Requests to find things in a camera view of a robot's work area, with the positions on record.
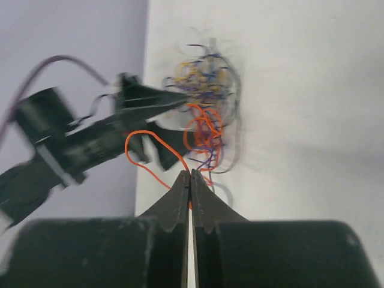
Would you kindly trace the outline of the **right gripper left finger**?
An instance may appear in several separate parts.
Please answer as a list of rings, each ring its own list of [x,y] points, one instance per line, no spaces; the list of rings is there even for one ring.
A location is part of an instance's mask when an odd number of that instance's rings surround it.
[[[188,188],[171,189],[138,217],[35,220],[2,263],[2,287],[186,287]]]

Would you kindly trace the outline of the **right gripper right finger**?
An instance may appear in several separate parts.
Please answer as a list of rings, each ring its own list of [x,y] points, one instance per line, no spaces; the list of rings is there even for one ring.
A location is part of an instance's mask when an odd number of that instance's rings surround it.
[[[191,173],[197,287],[379,287],[357,234],[328,220],[250,221]]]

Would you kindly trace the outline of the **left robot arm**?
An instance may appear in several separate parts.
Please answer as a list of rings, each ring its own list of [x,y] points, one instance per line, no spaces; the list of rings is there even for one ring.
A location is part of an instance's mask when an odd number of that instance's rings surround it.
[[[120,74],[119,91],[110,94],[110,116],[82,127],[56,88],[23,99],[13,121],[32,146],[32,157],[1,174],[1,214],[8,227],[23,221],[48,198],[51,189],[66,187],[65,176],[77,184],[86,171],[133,152],[147,163],[140,130],[157,132],[152,118],[183,106],[187,96],[141,84],[136,76]]]

